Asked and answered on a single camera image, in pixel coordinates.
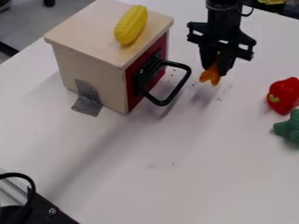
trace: black cable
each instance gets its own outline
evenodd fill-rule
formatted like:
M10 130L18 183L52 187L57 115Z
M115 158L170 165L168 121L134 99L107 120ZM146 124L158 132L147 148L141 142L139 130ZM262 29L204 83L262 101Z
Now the black cable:
M237 7L236 9L237 9L237 11L239 12L239 14L240 14L242 17L244 17L244 18L250 17L251 14L254 13L254 7L252 7L252 8L251 8L251 11L250 11L249 13L247 13L247 14L243 14L243 13L238 9L238 7Z
M242 17L245 17L245 18L250 17L251 14L253 14L253 12L254 12L254 7L251 8L251 11L248 12L247 14L243 14L242 12L239 11L239 13L242 15Z
M20 178L20 179L25 179L29 182L31 189L28 192L27 195L27 202L26 204L23 206L23 208L20 210L19 214L14 217L14 219L12 219L12 221L10 221L8 224L22 224L24 223L24 219L25 217L28 215L28 213L31 211L31 204L35 198L36 195L36 186L34 184L34 181L22 174L22 173L18 173L18 172L7 172L4 174L0 174L0 180L1 179L9 179L9 178Z

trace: gray duct tape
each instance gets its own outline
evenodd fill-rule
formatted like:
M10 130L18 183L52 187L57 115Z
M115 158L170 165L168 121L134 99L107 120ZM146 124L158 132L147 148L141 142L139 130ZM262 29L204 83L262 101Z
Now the gray duct tape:
M72 106L72 109L89 116L97 116L102 108L98 91L83 80L75 80L79 98Z

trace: white table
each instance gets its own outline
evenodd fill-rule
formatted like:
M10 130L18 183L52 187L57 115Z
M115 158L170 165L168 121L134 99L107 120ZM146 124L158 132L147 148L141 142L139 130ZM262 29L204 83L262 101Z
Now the white table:
M288 117L264 98L272 82L298 76L299 22L259 10L244 18L255 57L238 60L215 89L192 85L202 68L186 41L186 23L206 20L205 1L127 2L175 18L170 59L193 77L174 107L165 116L146 100L128 116L72 111L77 95L41 39L0 66L0 166L32 176L84 224L297 224L299 151L270 133Z

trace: toy pepper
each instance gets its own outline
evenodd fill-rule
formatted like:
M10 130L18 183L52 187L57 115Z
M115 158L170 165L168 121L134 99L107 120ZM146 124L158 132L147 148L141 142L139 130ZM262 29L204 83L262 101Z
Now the toy pepper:
M291 77L273 83L267 95L267 102L277 113L288 114L299 105L299 80Z

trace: black object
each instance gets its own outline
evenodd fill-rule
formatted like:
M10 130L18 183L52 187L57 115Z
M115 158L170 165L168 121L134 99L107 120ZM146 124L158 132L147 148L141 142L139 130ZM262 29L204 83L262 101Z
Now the black object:
M18 53L18 50L0 41L0 52L12 57Z
M44 5L47 7L53 7L55 5L55 0L44 0Z
M177 67L182 68L186 71L182 80L175 86L170 95L165 100L158 100L146 89L148 84L159 74L159 71L165 67ZM191 75L191 69L181 63L168 61L161 59L161 50L156 52L151 56L148 61L143 65L142 68L138 70L132 78L132 86L134 87L134 92L136 95L141 94L144 97L148 98L151 102L155 103L157 106L166 106L176 97L177 93L183 85L187 82Z
M21 173L0 175L0 179L6 178L26 179L31 184L31 188L27 196L27 203L24 206L0 207L1 224L78 224L36 193L34 182L28 176Z
M251 60L256 41L240 30L242 16L240 0L206 0L208 22L190 22L188 41L198 44L202 66L208 69L219 57L219 75L226 75L236 58Z

